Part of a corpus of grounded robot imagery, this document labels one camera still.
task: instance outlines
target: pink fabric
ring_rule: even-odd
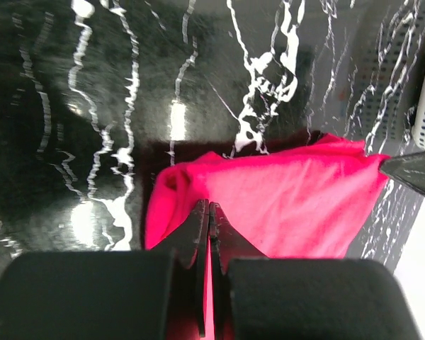
[[[268,156],[223,159],[209,152],[165,169],[149,202],[146,248],[207,198],[267,256],[342,258],[387,182],[378,169],[388,156],[366,157],[363,149],[364,141],[325,135]],[[213,339],[210,278],[207,299],[207,339]]]

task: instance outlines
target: folded cloth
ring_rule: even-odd
[[[378,171],[387,158],[367,157],[364,141],[333,135],[265,156],[224,159],[209,152],[160,173],[145,246],[156,246],[207,198],[267,256],[342,258],[387,182]],[[211,298],[209,284],[207,339],[213,334]]]

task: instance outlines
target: glossy black surface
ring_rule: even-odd
[[[411,153],[424,71],[425,1],[0,1],[0,273],[140,248],[157,173],[209,150]],[[348,255],[393,270],[420,202],[389,182]]]

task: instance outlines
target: red cloth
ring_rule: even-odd
[[[333,135],[268,156],[223,159],[209,152],[158,176],[146,248],[175,230],[197,200],[207,198],[267,256],[342,258],[387,182],[378,171],[387,158],[366,157],[364,141]],[[207,339],[213,339],[209,281]]]

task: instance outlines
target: marble countertop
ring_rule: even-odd
[[[206,151],[412,153],[424,72],[425,0],[0,1],[0,274],[139,249],[158,172]],[[390,181],[348,256],[393,271],[420,203]]]

